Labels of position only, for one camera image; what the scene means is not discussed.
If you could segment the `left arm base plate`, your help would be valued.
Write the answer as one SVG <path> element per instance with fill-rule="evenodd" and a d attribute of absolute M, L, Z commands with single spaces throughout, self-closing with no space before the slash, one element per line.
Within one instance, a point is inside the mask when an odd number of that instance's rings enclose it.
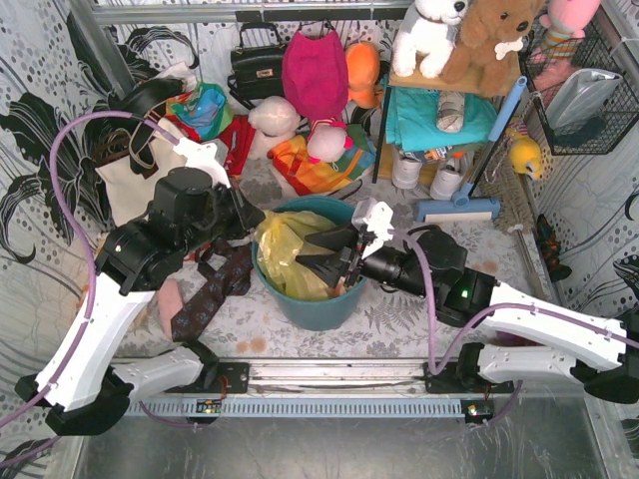
<path fill-rule="evenodd" d="M 206 366 L 201 374 L 199 391 L 207 393 L 245 394 L 248 392 L 250 365 L 246 362 L 222 361 Z"/>

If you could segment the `yellow trash bag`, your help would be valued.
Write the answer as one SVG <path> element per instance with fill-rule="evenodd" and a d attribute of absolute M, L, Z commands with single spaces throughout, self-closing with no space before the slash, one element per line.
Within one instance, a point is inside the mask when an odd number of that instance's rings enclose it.
<path fill-rule="evenodd" d="M 323 233 L 335 223 L 309 211 L 266 212 L 257 226 L 257 262 L 268 283 L 283 295 L 305 301 L 324 301 L 348 292 L 341 279 L 337 287 L 326 285 L 310 269 L 296 262 L 302 255 L 327 254 L 328 249 L 311 245 L 306 236 Z"/>

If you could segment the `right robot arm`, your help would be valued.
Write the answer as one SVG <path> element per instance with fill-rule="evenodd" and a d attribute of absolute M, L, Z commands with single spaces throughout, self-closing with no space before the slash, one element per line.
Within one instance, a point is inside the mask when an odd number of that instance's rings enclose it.
<path fill-rule="evenodd" d="M 444 355 L 429 361 L 432 376 L 452 362 L 454 380 L 467 388 L 570 382 L 601 400 L 637 402 L 637 312 L 600 317 L 526 294 L 466 266 L 466 249 L 436 226 L 388 237 L 403 247 L 385 245 L 366 227 L 339 225 L 307 236 L 319 252 L 296 261 L 330 287 L 368 278 L 424 298 L 430 326 L 458 330 Z"/>

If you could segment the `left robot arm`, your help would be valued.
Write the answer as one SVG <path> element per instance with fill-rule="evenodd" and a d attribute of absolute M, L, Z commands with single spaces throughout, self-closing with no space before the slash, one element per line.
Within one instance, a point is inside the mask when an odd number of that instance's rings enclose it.
<path fill-rule="evenodd" d="M 264 218 L 238 187 L 195 168 L 171 170 L 156 182 L 145 213 L 108 234 L 91 260 L 95 293 L 47 366 L 20 378 L 16 393 L 47 408 L 56 435 L 96 436 L 133 403 L 175 388 L 222 385 L 219 359 L 195 338 L 138 363 L 111 360 L 135 317 L 187 256 L 241 240 Z"/>

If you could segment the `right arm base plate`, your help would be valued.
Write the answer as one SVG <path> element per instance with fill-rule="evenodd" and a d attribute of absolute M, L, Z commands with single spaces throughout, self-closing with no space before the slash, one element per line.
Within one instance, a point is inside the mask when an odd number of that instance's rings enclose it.
<path fill-rule="evenodd" d="M 469 367 L 459 366 L 456 361 L 448 363 L 437 375 L 425 374 L 426 391 L 433 394 L 446 393 L 511 393 L 515 389 L 512 381 L 493 383 L 481 378 Z"/>

